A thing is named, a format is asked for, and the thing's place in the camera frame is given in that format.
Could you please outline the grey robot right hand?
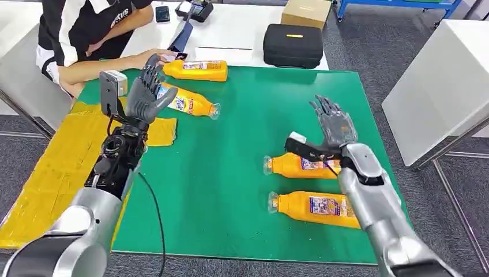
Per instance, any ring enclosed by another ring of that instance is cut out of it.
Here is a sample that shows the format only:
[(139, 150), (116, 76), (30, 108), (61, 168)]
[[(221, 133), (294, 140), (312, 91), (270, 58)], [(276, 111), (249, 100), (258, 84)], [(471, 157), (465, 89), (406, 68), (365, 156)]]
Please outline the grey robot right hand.
[(348, 113), (341, 107), (322, 96), (315, 95), (316, 101), (310, 102), (321, 127), (324, 140), (315, 146), (326, 154), (340, 154), (342, 147), (358, 141), (358, 134)]

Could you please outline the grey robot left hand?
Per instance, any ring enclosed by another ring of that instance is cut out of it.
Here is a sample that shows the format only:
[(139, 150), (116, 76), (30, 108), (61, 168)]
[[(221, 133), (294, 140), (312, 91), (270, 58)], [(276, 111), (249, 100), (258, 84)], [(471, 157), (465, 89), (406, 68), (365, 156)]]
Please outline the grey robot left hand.
[(175, 99), (178, 89), (171, 87), (163, 95), (159, 73), (163, 67), (160, 56), (153, 54), (133, 81), (126, 102), (126, 116), (151, 124), (157, 114)]

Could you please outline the person's right hand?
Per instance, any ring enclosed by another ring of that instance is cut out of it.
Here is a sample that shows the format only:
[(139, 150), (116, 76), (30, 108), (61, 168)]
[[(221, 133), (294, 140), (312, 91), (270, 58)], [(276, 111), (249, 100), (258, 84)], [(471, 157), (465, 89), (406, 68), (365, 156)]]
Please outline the person's right hand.
[(146, 50), (136, 56), (137, 61), (135, 62), (135, 65), (137, 66), (137, 68), (142, 69), (153, 55), (158, 56), (158, 58), (156, 59), (156, 63), (162, 65), (164, 63), (171, 62), (171, 60), (176, 57), (177, 53), (160, 48)]

